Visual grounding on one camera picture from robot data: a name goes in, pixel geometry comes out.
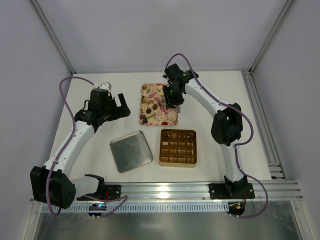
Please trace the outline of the floral rectangular tray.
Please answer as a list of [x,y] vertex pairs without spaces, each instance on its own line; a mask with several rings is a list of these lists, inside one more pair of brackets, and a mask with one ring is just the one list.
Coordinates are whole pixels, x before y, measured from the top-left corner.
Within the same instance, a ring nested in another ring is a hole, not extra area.
[[[147,89],[142,89],[143,85],[147,85]],[[140,90],[140,107],[139,107],[139,123],[142,126],[176,126],[178,124],[178,113],[173,109],[165,109],[165,107],[158,104],[158,101],[164,97],[163,83],[144,83]],[[157,105],[158,108],[153,110],[153,105]],[[147,109],[151,109],[151,113],[146,113]],[[147,123],[143,123],[143,119],[140,119],[141,115],[145,115]],[[162,122],[167,122],[168,125],[162,125]]]

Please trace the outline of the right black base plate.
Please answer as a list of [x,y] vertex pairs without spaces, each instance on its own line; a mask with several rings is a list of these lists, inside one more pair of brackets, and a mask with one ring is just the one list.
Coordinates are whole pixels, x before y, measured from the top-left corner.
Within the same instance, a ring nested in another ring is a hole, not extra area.
[[254,199],[255,192],[251,183],[237,186],[227,183],[211,183],[208,185],[212,200]]

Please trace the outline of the aluminium front rail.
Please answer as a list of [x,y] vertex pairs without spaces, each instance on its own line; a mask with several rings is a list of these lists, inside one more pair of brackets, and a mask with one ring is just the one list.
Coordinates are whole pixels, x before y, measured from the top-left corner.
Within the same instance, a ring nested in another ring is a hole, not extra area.
[[[250,181],[255,194],[253,201],[301,201],[302,192],[294,180]],[[211,199],[209,182],[121,182],[121,196],[129,202],[239,202],[239,199]]]

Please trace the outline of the aluminium right side rail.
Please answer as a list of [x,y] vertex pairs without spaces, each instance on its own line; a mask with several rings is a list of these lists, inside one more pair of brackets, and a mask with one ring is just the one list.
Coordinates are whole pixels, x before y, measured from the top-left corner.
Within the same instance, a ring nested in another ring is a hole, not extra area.
[[254,77],[248,70],[242,71],[241,75],[253,111],[271,178],[273,180],[286,181],[287,178],[281,163],[281,157],[272,135],[271,127],[268,123],[267,115],[258,93]]

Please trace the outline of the gold chocolate tin box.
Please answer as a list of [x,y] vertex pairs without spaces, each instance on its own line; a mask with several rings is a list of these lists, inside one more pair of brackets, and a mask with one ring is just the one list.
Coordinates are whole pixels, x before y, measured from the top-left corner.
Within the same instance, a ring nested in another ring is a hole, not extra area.
[[162,129],[159,160],[162,167],[194,168],[197,164],[197,134],[189,129]]

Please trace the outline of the metal tongs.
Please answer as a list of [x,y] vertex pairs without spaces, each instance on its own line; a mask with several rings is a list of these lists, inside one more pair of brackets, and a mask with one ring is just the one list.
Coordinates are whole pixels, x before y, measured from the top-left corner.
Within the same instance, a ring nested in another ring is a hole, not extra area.
[[177,105],[171,105],[169,103],[166,102],[166,99],[164,97],[162,97],[158,102],[157,102],[160,106],[165,107],[165,109],[171,109],[174,110],[177,114],[179,114],[181,112],[181,108]]

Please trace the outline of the silver tin lid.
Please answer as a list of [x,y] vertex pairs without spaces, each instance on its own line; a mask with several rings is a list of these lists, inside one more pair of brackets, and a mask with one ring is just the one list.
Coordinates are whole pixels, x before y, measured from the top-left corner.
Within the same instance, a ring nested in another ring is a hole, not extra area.
[[114,139],[110,149],[119,173],[125,173],[139,168],[154,160],[151,148],[142,131]]

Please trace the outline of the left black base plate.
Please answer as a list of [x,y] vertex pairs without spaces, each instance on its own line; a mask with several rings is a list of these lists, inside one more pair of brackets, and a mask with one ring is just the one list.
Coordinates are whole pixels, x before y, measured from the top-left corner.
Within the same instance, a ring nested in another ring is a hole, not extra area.
[[78,201],[111,201],[121,197],[122,186],[120,184],[100,184],[97,191],[87,196],[78,197]]

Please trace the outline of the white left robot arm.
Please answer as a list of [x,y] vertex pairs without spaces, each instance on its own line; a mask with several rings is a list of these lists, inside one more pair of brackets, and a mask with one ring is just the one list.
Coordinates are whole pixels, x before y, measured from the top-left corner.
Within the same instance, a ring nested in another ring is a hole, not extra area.
[[104,178],[94,174],[70,180],[72,168],[87,142],[105,122],[128,117],[131,113],[123,93],[117,105],[111,92],[94,88],[73,119],[72,129],[53,156],[42,167],[30,172],[33,198],[48,205],[67,209],[75,199],[106,197]]

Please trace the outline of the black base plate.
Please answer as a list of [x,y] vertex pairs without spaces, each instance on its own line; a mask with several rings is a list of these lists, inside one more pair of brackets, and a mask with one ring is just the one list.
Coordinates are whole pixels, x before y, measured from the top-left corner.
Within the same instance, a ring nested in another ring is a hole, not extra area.
[[78,201],[111,201],[121,197],[122,186],[120,184],[100,184],[97,191],[87,196],[78,197]]
[[208,185],[212,200],[254,199],[255,192],[251,183],[237,186],[227,183],[211,183]]

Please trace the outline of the aluminium rail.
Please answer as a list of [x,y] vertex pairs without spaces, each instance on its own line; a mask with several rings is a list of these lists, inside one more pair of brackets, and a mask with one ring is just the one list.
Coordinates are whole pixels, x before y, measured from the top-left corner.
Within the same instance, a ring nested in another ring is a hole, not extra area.
[[258,93],[254,77],[248,70],[242,71],[241,75],[253,111],[271,178],[273,180],[286,181],[287,178],[281,163],[281,157],[272,135],[271,127],[268,123],[267,115]]
[[[301,201],[302,192],[294,180],[250,181],[255,194],[253,201]],[[121,196],[129,202],[239,202],[239,199],[211,199],[209,182],[121,182]]]

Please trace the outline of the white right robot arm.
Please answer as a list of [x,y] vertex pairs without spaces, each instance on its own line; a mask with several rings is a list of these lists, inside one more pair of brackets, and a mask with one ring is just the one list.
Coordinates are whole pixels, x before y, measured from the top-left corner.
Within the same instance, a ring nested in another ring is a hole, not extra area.
[[213,118],[211,136],[221,147],[225,165],[224,184],[213,188],[213,193],[221,192],[220,199],[242,197],[248,178],[240,171],[240,160],[234,150],[243,131],[241,107],[237,103],[222,102],[201,82],[197,73],[182,71],[177,64],[166,67],[164,77],[167,79],[167,85],[163,87],[166,108],[178,108],[184,103],[183,95],[186,94],[197,100]]

